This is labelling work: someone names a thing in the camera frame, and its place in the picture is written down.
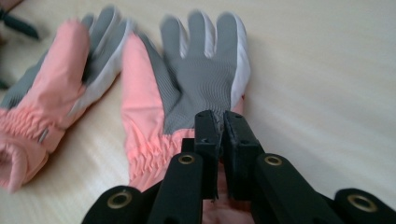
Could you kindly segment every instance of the pink fabric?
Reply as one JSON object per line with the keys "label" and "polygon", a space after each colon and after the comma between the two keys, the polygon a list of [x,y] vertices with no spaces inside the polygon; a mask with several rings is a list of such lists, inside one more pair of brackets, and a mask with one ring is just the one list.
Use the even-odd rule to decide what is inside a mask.
{"label": "pink fabric", "polygon": [[[122,57],[122,122],[125,150],[130,163],[130,186],[144,191],[161,181],[171,158],[180,152],[183,138],[193,138],[194,129],[163,134],[163,102],[145,45],[130,35]],[[243,100],[233,108],[242,113]],[[253,223],[249,204],[227,198],[223,169],[219,171],[219,200],[204,202],[204,223]]]}
{"label": "pink fabric", "polygon": [[47,161],[64,131],[83,113],[67,117],[85,91],[88,30],[66,21],[58,30],[32,88],[17,107],[0,112],[0,186],[15,191]]}

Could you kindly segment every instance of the black object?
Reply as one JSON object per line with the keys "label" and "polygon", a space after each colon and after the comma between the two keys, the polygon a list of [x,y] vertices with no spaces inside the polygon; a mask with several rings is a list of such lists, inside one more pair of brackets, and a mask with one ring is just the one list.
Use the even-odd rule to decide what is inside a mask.
{"label": "black object", "polygon": [[8,88],[8,85],[0,80],[0,90]]}
{"label": "black object", "polygon": [[200,223],[202,199],[217,196],[219,159],[229,196],[251,201],[255,223],[396,223],[395,211],[360,189],[339,190],[334,200],[315,192],[288,160],[264,152],[243,116],[225,112],[222,137],[216,124],[211,111],[198,113],[195,138],[183,139],[162,182],[143,193],[124,186],[108,190],[83,223]]}
{"label": "black object", "polygon": [[16,17],[9,15],[2,8],[0,8],[0,21],[4,21],[5,26],[13,30],[28,35],[34,39],[39,39],[37,30],[34,26],[27,23],[26,21],[22,21]]}

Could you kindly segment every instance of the glove finger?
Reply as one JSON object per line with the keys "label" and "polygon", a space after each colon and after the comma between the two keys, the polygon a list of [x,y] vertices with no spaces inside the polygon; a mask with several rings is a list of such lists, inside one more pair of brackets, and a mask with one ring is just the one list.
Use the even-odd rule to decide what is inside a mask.
{"label": "glove finger", "polygon": [[189,16],[190,43],[187,57],[211,57],[214,50],[214,28],[204,12],[194,11]]}
{"label": "glove finger", "polygon": [[95,17],[92,14],[86,15],[82,20],[81,23],[87,27],[90,34],[92,33],[93,24],[95,23]]}
{"label": "glove finger", "polygon": [[177,18],[169,16],[163,21],[161,36],[165,60],[171,63],[186,56],[186,30]]}
{"label": "glove finger", "polygon": [[88,52],[87,29],[79,21],[62,24],[32,89],[18,107],[35,108],[52,117],[64,116],[84,91],[81,76]]}
{"label": "glove finger", "polygon": [[87,108],[110,88],[120,73],[123,46],[134,28],[135,24],[130,20],[120,22],[108,37],[101,54],[89,59],[84,70],[87,89],[73,105],[69,115]]}
{"label": "glove finger", "polygon": [[159,55],[154,50],[149,57],[147,47],[139,36],[130,35],[123,52],[121,115],[127,133],[125,148],[136,148],[163,133],[163,102],[153,69],[166,72],[166,67],[162,60],[155,64],[150,60]]}
{"label": "glove finger", "polygon": [[174,73],[168,72],[169,69],[163,62],[163,58],[161,58],[160,54],[158,54],[150,40],[145,35],[141,35],[140,38],[147,49],[158,90],[160,91],[163,101],[163,111],[165,116],[167,116],[174,108],[180,97],[177,79]]}
{"label": "glove finger", "polygon": [[233,108],[243,96],[250,77],[245,26],[235,14],[224,13],[217,22],[217,36],[213,60],[233,64],[236,67],[231,90],[231,108]]}
{"label": "glove finger", "polygon": [[108,36],[111,35],[113,29],[117,27],[119,22],[120,13],[115,7],[108,6],[101,11],[97,21],[93,24],[90,35],[90,54],[92,56],[102,51]]}

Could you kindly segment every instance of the elastic cuff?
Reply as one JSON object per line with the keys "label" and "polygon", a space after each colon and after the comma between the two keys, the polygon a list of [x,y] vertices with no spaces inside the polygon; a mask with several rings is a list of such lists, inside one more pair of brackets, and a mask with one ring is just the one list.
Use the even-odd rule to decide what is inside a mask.
{"label": "elastic cuff", "polygon": [[0,135],[0,187],[18,190],[47,162],[48,152],[42,146],[19,137]]}
{"label": "elastic cuff", "polygon": [[141,191],[149,189],[165,176],[169,161],[181,150],[183,138],[193,138],[194,129],[179,130],[172,135],[161,135],[139,147],[125,148],[129,161],[130,186]]}

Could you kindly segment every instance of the glove cuff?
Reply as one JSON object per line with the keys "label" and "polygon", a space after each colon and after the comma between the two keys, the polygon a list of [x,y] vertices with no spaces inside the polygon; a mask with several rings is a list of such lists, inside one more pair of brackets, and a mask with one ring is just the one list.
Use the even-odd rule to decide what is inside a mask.
{"label": "glove cuff", "polygon": [[163,180],[169,161],[181,151],[183,138],[193,138],[194,129],[182,129],[173,134],[160,135],[149,139],[138,147],[135,142],[125,142],[129,161],[129,185],[141,190],[149,189]]}
{"label": "glove cuff", "polygon": [[2,133],[0,135],[0,187],[18,190],[47,162],[48,152],[38,143]]}
{"label": "glove cuff", "polygon": [[0,187],[14,192],[32,179],[63,136],[33,110],[0,110]]}

